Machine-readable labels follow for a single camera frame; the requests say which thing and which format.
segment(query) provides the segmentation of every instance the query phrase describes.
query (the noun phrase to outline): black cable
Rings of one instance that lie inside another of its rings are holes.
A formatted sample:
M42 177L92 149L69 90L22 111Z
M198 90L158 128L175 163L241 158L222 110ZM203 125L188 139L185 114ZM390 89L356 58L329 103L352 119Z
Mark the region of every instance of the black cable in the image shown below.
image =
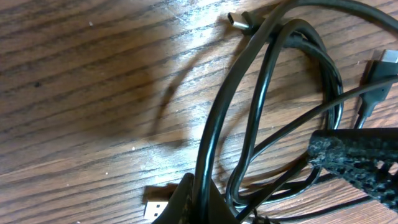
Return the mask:
M267 40L270 40L270 34L274 31L274 28L280 22L282 16L294 7L308 5L326 6L346 11L368 21L376 22L385 29L392 29L396 32L398 31L398 21L393 17L388 16L378 9L356 1L288 0L277 6L271 12L269 17L261 24L257 32L253 35L251 41L231 67L231 70L225 78L209 113L199 147L197 166L195 169L195 181L193 185L193 213L197 215L196 218L199 222L206 223L208 218L211 173L215 158L216 144L220 136L221 127L223 125L228 106L231 103L239 82L262 46ZM324 89L324 103L301 115L299 118L278 130L257 146L254 146L262 107L264 105L264 100L266 99L267 88L282 47L298 48L319 59L322 85ZM247 207L243 209L244 213L238 215L242 220L248 215L248 212L251 212L253 208L259 206L263 201L271 199L273 196L274 201L293 197L317 182L320 169L314 169L306 181L286 183L292 177L290 174L300 172L301 166L295 166L291 170L288 170L272 185L265 187L258 192L254 192L253 195L260 195L260 197L255 198L255 200L250 198L250 196L240 196L239 186L241 185L241 181L249 163L260 153L265 151L280 138L286 136L301 124L307 122L320 113L327 112L325 127L328 129L336 129L340 123L343 112L343 102L345 100L395 82L398 82L398 78L387 78L383 81L361 86L343 93L340 74L338 73L333 61L327 55L325 46L315 29L305 21L298 19L290 21L284 25L280 32L277 33L276 38L271 40L264 57L260 75L254 90L241 158L229 179L226 189L226 201L233 213L236 215L238 212L234 205L247 205ZM288 193L281 193L283 195L280 197L272 195L278 189L287 189L288 191L286 192Z
M361 129L363 127L363 125L365 124L365 121L366 121L366 117L359 115L358 119L355 122L354 129Z
M317 212L312 212L312 213L308 213L308 214L304 214L304 215L297 215L295 217L287 217L287 218L270 218L269 221L274 222L274 223L287 223L287 222L300 222L300 221L304 221L304 220L308 220L310 218L316 218L322 215L327 215L330 213L334 213L334 212L338 212L340 210L344 210L347 208L351 208L353 206L356 205L361 205L363 203L368 203L370 201L372 201L373 198L371 198L370 196L365 196L365 197L361 197L359 199L356 200L352 200L350 202L346 202L346 203L342 203L339 205L335 205L332 206L330 208L326 208Z

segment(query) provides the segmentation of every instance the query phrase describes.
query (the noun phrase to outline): metal connector tip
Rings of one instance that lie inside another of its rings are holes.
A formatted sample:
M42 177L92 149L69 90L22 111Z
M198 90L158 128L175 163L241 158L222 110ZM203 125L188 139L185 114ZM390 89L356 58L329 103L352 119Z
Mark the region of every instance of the metal connector tip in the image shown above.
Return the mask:
M231 25L235 28L242 30L249 28L248 22L244 19L242 15L239 15L237 13L233 12L228 13L228 20L230 21Z
M398 50L384 50L380 61L398 63Z
M147 202L144 219L155 220L164 211L169 202Z

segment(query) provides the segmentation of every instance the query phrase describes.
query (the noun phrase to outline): usb plug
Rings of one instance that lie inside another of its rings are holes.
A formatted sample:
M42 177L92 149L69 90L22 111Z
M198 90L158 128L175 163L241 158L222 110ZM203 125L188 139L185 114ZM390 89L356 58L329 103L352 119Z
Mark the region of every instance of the usb plug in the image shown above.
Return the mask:
M254 35L265 18L255 16L250 12L243 12L242 14L230 12L228 13L228 20L233 27L241 29L244 35Z
M397 74L398 50L384 50L381 58L372 62L372 65L369 69L369 72L366 74L363 83L369 84L380 81L384 78L394 77ZM359 117L362 118L363 122L366 118L372 115L375 106L387 98L391 86L392 85L387 85L361 95L362 105L358 111L358 114Z
M155 220L163 212L168 203L169 202L147 202L144 219Z

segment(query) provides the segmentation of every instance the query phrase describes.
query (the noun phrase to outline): wooden surface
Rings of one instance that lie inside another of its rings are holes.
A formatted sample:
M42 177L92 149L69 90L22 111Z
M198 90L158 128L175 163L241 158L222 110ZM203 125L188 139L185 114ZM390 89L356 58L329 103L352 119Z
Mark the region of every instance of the wooden surface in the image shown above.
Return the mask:
M398 18L398 1L363 2ZM194 172L212 101L248 41L228 26L227 12L270 3L0 0L0 223L147 223L144 194L150 197L158 191L153 189ZM375 52L398 49L393 35L342 12L301 7L286 17L315 26L345 90L358 85ZM239 159L264 49L228 111L213 172L221 190ZM257 141L321 98L317 68L299 51L283 50ZM394 86L365 127L397 126L397 98ZM352 127L357 102L346 102L341 127ZM244 185L303 152L320 119L259 156ZM336 180L260 212L303 214L361 195ZM320 222L398 219L371 202L304 223Z

